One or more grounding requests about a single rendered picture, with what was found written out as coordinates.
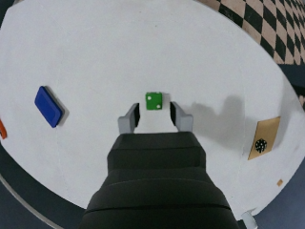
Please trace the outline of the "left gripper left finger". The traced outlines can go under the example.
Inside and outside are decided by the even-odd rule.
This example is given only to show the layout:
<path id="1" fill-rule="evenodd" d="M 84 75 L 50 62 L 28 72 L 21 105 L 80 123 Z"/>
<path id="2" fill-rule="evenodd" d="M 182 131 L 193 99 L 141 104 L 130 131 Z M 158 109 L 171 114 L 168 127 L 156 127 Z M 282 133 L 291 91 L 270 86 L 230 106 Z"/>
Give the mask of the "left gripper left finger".
<path id="1" fill-rule="evenodd" d="M 139 103 L 133 103 L 125 116 L 119 116 L 117 119 L 119 134 L 132 134 L 137 128 L 140 120 Z"/>

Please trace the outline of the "green die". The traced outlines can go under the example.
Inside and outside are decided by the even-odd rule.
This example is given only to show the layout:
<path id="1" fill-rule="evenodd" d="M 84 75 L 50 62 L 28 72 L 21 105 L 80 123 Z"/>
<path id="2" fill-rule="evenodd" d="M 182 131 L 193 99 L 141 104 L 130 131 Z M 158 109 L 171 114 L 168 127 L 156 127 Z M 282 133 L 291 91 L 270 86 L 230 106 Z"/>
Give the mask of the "green die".
<path id="1" fill-rule="evenodd" d="M 161 92 L 149 92 L 146 93 L 146 110 L 162 110 L 162 93 Z"/>

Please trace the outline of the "white bottle with blue cap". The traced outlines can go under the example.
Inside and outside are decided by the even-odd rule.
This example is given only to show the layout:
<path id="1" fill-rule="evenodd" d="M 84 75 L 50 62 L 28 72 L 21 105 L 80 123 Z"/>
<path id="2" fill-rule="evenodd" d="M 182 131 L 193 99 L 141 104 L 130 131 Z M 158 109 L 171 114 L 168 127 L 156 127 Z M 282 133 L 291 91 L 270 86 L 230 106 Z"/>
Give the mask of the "white bottle with blue cap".
<path id="1" fill-rule="evenodd" d="M 241 215 L 247 229 L 256 229 L 258 226 L 252 216 L 250 210 Z"/>

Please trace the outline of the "tan flat mat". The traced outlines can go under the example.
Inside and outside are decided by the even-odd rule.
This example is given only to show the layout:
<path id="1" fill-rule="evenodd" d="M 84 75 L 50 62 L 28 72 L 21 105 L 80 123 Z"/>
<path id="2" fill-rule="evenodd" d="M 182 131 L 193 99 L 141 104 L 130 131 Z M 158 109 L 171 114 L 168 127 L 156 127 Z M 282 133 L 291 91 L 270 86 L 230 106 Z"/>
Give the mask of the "tan flat mat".
<path id="1" fill-rule="evenodd" d="M 257 121 L 256 131 L 255 131 L 255 135 L 254 135 L 254 142 L 253 142 L 252 149 L 250 151 L 248 160 L 251 160 L 258 156 L 267 154 L 272 150 L 274 142 L 275 142 L 275 137 L 277 134 L 280 118 L 281 118 L 281 116 Z M 266 150 L 260 154 L 255 149 L 255 143 L 261 138 L 266 140 L 267 147 L 266 147 Z"/>

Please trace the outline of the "orange pocket multimeter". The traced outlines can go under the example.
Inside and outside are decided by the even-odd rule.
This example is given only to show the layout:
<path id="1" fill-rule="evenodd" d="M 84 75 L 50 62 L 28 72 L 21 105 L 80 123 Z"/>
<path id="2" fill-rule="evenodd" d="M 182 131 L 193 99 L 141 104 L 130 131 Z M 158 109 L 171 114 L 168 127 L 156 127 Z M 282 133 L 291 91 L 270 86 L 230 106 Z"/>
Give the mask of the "orange pocket multimeter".
<path id="1" fill-rule="evenodd" d="M 2 121 L 1 121 L 1 119 L 0 119 L 0 134 L 3 135 L 3 137 L 1 136 L 2 139 L 7 138 L 7 131 L 6 131 L 5 127 L 4 127 L 4 125 L 3 125 Z"/>

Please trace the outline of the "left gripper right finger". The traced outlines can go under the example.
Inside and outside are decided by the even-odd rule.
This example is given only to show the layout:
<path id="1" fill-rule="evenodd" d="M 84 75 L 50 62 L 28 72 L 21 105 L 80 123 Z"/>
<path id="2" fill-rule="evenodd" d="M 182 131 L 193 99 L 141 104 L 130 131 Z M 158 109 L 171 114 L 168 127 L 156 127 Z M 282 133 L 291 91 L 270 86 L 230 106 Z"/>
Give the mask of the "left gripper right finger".
<path id="1" fill-rule="evenodd" d="M 178 132 L 193 132 L 193 116 L 185 114 L 175 102 L 170 102 L 170 117 Z"/>

